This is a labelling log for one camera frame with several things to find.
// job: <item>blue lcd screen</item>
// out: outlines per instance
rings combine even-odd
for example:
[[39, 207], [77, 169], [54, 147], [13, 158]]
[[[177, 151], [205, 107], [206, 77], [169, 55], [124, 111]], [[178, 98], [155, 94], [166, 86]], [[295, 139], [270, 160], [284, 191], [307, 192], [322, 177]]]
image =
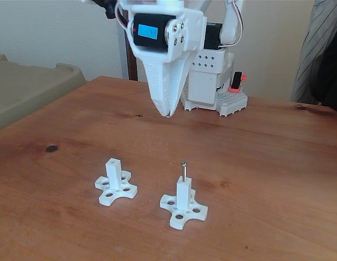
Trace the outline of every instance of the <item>blue lcd screen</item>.
[[157, 27], [145, 26], [144, 24], [138, 25], [138, 33], [139, 36], [151, 38], [157, 40], [158, 38], [158, 29]]

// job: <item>white 3d-printed stand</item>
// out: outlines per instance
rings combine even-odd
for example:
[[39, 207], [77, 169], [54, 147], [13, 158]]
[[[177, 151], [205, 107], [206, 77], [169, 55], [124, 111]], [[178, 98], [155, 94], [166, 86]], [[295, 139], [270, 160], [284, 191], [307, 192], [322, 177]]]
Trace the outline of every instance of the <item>white 3d-printed stand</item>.
[[137, 186], [131, 185], [131, 173], [121, 170], [121, 163], [118, 159], [111, 158], [105, 164], [107, 177], [100, 177], [95, 182], [97, 189], [103, 190], [98, 198], [99, 203], [110, 206], [119, 197], [134, 198], [137, 193]]
[[191, 189], [191, 178], [180, 176], [177, 182], [177, 196], [164, 195], [160, 200], [160, 207], [172, 213], [170, 226], [183, 229], [184, 224], [190, 219], [206, 220], [207, 210], [195, 201], [195, 190]]

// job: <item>red part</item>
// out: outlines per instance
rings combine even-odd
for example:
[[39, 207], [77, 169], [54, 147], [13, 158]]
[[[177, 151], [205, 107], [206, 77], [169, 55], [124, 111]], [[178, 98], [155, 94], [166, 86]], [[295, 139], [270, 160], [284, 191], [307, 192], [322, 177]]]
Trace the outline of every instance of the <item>red part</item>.
[[241, 90], [241, 86], [239, 86], [238, 89], [233, 89], [231, 85], [229, 85], [228, 91], [231, 92], [232, 94], [238, 94]]
[[243, 75], [241, 76], [241, 81], [244, 83], [246, 80], [247, 80], [247, 75], [246, 75], [246, 74], [243, 74]]

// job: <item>screw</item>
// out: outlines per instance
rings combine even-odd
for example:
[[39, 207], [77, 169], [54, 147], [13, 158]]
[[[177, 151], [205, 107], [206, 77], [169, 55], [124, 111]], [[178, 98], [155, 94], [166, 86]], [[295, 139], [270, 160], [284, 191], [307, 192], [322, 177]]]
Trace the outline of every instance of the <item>screw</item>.
[[188, 165], [187, 162], [182, 161], [181, 166], [182, 166], [182, 176], [183, 176], [183, 182], [186, 181], [186, 166]]

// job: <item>black servo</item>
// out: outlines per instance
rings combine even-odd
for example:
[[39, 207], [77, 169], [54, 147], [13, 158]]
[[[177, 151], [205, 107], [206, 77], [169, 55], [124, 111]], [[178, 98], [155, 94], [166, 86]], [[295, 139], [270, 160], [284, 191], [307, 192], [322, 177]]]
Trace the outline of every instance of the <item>black servo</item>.
[[176, 19], [176, 17], [172, 15], [135, 14], [133, 27], [135, 45], [167, 50], [165, 28], [171, 19]]

